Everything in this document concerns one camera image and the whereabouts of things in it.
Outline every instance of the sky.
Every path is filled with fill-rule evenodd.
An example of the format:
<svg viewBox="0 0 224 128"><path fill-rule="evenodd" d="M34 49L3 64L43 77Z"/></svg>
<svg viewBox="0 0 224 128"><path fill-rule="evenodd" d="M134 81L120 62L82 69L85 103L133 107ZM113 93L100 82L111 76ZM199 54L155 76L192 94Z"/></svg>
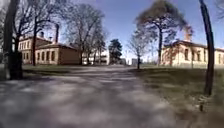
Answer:
<svg viewBox="0 0 224 128"><path fill-rule="evenodd" d="M104 14L103 25L109 32L107 43L117 38L123 45L123 57L134 57L127 48L131 34L136 29L135 18L145 9L149 8L155 0L80 0L100 9ZM189 25L193 27L192 41L206 45L204 25L198 0L170 0L181 13ZM219 19L219 11L215 0L204 0L208 6L214 33L215 47L224 48L224 19ZM184 39L184 32L178 32L178 39Z"/></svg>

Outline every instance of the asphalt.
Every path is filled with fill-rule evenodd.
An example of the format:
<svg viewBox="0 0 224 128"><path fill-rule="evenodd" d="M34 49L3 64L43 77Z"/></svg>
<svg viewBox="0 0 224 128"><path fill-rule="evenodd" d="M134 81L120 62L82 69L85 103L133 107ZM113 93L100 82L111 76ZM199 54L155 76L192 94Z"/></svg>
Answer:
<svg viewBox="0 0 224 128"><path fill-rule="evenodd" d="M0 123L3 128L178 127L169 104L122 66L0 82Z"/></svg>

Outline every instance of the chimney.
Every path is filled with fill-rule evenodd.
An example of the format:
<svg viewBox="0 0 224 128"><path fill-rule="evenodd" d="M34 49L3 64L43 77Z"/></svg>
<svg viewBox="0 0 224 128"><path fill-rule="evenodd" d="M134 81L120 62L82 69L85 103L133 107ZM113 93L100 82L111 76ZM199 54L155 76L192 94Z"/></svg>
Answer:
<svg viewBox="0 0 224 128"><path fill-rule="evenodd" d="M54 44L58 43L58 37L59 37L59 25L55 24L55 36L54 36Z"/></svg>
<svg viewBox="0 0 224 128"><path fill-rule="evenodd" d="M44 32L40 32L40 37L44 38Z"/></svg>
<svg viewBox="0 0 224 128"><path fill-rule="evenodd" d="M184 40L185 41L188 41L188 42L192 42L192 28L190 26L187 26L184 28Z"/></svg>

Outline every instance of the building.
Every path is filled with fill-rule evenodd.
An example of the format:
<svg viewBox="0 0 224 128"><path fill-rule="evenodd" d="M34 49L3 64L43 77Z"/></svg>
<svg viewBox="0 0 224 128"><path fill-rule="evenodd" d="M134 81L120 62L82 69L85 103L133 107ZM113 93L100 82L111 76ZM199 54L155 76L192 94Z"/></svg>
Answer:
<svg viewBox="0 0 224 128"><path fill-rule="evenodd" d="M128 58L127 59L127 65L131 65L131 66L137 66L138 65L138 59L136 58Z"/></svg>
<svg viewBox="0 0 224 128"><path fill-rule="evenodd" d="M224 49L215 49L215 66L224 67ZM181 67L206 67L208 64L207 46L193 43L189 35L162 49L161 65Z"/></svg>
<svg viewBox="0 0 224 128"><path fill-rule="evenodd" d="M79 52L68 45L58 43L59 26L56 25L54 40L44 38L41 32L36 39L35 60L36 64L73 65L79 64ZM23 38L19 42L18 49L22 52L24 64L32 63L32 37Z"/></svg>
<svg viewBox="0 0 224 128"><path fill-rule="evenodd" d="M105 50L101 53L101 56L99 54L99 52L96 52L96 54L90 54L89 57L89 63L90 64L100 64L101 65L109 65L110 64L110 53L108 50ZM87 56L84 54L83 55L83 64L87 64Z"/></svg>

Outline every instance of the grass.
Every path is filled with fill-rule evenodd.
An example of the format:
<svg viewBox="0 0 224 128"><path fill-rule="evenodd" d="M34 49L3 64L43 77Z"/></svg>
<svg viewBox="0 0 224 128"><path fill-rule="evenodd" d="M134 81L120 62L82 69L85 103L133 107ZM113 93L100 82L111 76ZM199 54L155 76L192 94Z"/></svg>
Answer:
<svg viewBox="0 0 224 128"><path fill-rule="evenodd" d="M134 73L145 81L146 88L165 98L189 128L224 127L224 70L215 71L213 95L203 113L198 107L205 69L147 68Z"/></svg>

